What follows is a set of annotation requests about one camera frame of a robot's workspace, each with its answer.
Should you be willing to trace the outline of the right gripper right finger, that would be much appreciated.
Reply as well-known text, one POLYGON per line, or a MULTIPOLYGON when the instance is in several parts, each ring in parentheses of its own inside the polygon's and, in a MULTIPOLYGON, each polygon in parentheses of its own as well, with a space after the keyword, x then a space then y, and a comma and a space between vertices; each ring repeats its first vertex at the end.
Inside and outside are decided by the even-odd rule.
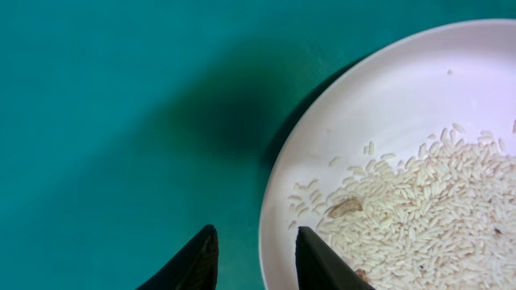
POLYGON ((299 226, 295 264, 300 290, 374 290, 309 226, 299 226))

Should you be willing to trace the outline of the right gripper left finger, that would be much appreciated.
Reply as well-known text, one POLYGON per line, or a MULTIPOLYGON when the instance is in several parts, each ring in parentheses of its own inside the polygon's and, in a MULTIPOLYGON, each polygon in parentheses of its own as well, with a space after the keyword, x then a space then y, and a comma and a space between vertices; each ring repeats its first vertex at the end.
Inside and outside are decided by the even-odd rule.
POLYGON ((215 290, 218 257, 218 233, 209 224, 137 290, 215 290))

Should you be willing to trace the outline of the white dinner plate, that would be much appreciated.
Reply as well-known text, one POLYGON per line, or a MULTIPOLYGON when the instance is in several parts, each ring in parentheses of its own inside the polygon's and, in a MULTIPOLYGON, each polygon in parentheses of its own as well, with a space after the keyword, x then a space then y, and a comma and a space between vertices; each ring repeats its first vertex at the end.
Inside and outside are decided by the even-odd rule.
POLYGON ((303 114, 281 149, 260 214, 259 252, 268 289, 299 289, 299 226, 288 227, 295 184, 335 191, 351 166, 393 153, 418 154, 429 135, 454 124, 474 140, 482 130, 515 151, 515 22, 474 20, 409 36, 365 58, 303 114))

